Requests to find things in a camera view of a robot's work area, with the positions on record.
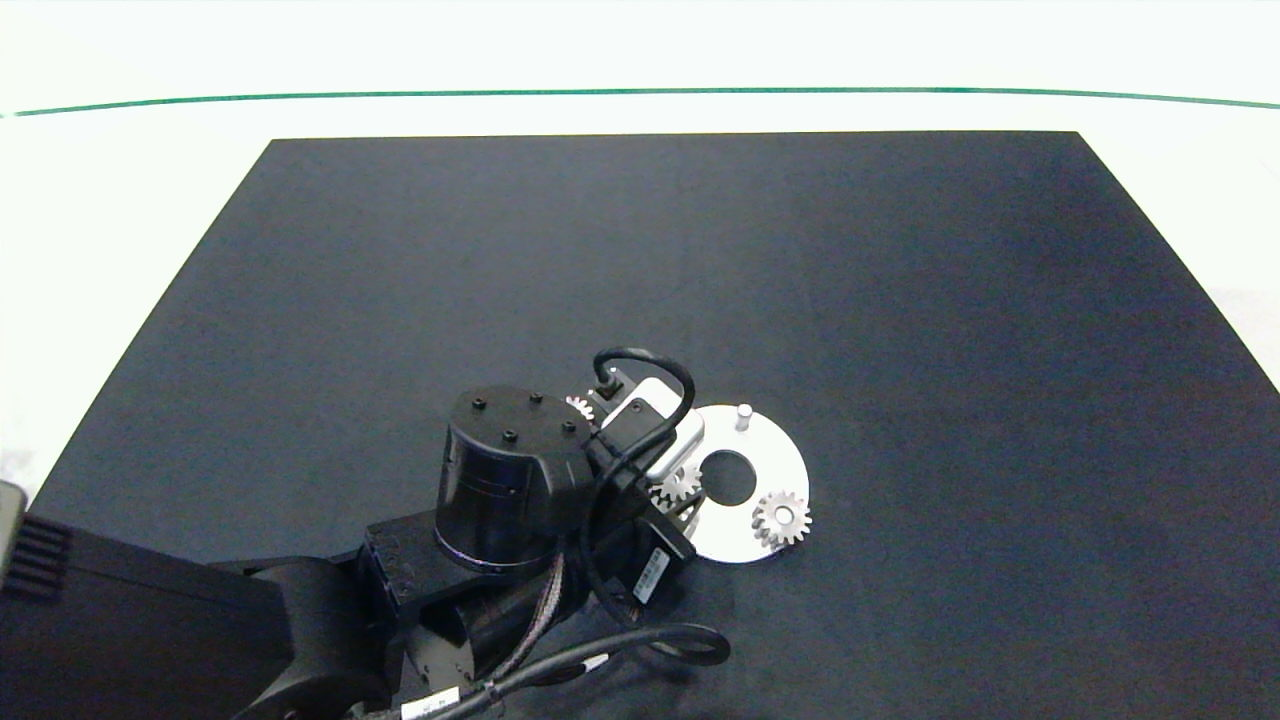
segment white floor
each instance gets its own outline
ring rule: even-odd
[[[0,477],[40,488],[276,137],[1078,131],[1280,383],[1280,109],[756,94],[18,111],[266,92],[762,86],[1276,104],[1276,27],[1280,5],[1265,3],[0,4]]]

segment black motor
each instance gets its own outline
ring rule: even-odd
[[[462,564],[502,573],[549,560],[582,520],[590,425],[570,405],[507,386],[453,405],[435,534]]]

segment metal gear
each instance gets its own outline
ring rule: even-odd
[[[586,420],[589,423],[594,423],[595,421],[595,407],[593,407],[591,404],[588,402],[586,400],[582,400],[581,397],[577,397],[576,395],[571,395],[571,396],[568,396],[568,397],[564,398],[564,402],[568,402],[570,405],[572,405],[573,409],[576,409],[579,413],[581,413],[582,416],[586,418]]]
[[[794,492],[771,492],[751,511],[755,537],[772,550],[804,541],[810,524],[809,503]]]
[[[701,470],[677,468],[675,473],[667,475],[657,484],[654,496],[658,500],[666,501],[669,507],[698,492],[698,488],[703,487],[699,482],[701,477]]]

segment metal pin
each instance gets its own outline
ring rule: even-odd
[[[733,429],[737,432],[742,432],[750,425],[751,425],[751,406],[744,402],[737,406],[737,421],[733,423]]]

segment sticker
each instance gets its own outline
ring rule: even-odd
[[[653,548],[653,555],[649,556],[649,562],[645,562],[644,570],[640,573],[640,579],[636,580],[636,587],[631,591],[631,594],[648,605],[649,597],[653,596],[653,588],[658,587],[658,580],[662,579],[667,565],[671,565],[671,556],[663,552],[660,547]]]
[[[457,685],[445,688],[438,693],[420,697],[413,702],[406,702],[401,706],[401,717],[403,717],[403,720],[419,720],[420,717],[426,717],[430,712],[435,712],[442,707],[448,707],[454,702],[458,702],[461,697],[462,696],[458,693]]]

